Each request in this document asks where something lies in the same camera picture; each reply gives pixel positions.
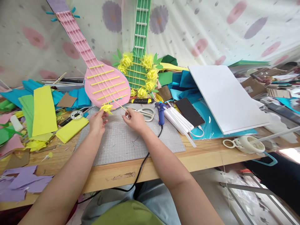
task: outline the white foam board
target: white foam board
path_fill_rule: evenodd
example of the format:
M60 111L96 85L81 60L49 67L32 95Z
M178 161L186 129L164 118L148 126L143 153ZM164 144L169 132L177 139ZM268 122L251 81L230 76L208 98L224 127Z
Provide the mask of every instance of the white foam board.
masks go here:
M227 66L188 68L223 134L270 124Z

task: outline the metal stand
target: metal stand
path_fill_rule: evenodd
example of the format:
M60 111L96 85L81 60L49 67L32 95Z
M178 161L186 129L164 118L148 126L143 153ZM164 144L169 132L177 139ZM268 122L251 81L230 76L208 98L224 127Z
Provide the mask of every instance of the metal stand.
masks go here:
M220 182L220 185L222 187L225 187L228 189L228 191L230 192L230 194L232 195L232 197L234 198L234 200L237 202L238 206L241 208L241 210L243 211L243 213L245 214L245 216L247 217L247 219L249 220L249 222L251 223L251 225L257 225L256 222L252 219L252 217L250 216L250 214L248 213L245 205L239 200L239 198L237 197L237 195L231 190L231 188L234 189L240 189L240 190L244 190L244 191L251 191L251 192L256 192L256 193L261 193L261 194L266 194L270 200L274 203L274 205L283 213L283 215L291 222L292 225L299 225L300 221L298 220L298 218L286 207L284 207L282 204L280 204L280 199L273 193L271 192L269 189L263 188L261 186L261 184L254 178L254 174L253 173L243 173L244 176L250 176L255 183L259 186L259 187L250 187L250 186L244 186L244 185L238 185L238 184L230 184L230 183L223 183Z

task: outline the white fret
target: white fret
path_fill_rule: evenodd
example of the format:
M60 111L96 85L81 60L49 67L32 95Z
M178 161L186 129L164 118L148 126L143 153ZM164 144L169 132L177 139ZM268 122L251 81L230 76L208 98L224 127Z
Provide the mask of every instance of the white fret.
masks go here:
M136 36L136 37L138 37L138 38L146 38L146 36L145 36L145 35L139 35L139 34L135 34L135 36Z
M148 11L149 11L149 9L137 8L137 11L141 11L141 12L148 12Z
M147 26L147 23L141 23L141 22L137 22L137 25L141 25L141 26Z
M140 46L135 46L135 48L140 48L140 49L144 49L144 47L140 47Z

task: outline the blue glue gun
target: blue glue gun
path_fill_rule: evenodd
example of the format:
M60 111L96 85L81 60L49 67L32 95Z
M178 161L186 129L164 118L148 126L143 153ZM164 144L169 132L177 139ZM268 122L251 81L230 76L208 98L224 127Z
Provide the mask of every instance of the blue glue gun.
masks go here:
M166 105L162 102L156 102L155 103L155 107L158 110L158 124L164 125L165 124L165 116L164 116L164 111L165 111L165 107Z

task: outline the hand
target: hand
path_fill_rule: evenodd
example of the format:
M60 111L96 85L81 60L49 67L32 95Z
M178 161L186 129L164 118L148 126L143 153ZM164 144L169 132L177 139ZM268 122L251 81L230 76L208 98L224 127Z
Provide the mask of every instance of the hand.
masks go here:
M93 135L102 135L105 132L105 125L108 122L105 118L108 117L108 113L104 112L103 110L96 112L92 117L89 119L90 122L90 132Z
M124 122L139 134L147 132L149 127L145 122L144 116L132 108L128 108L127 111L129 114L126 112L125 116L122 115Z

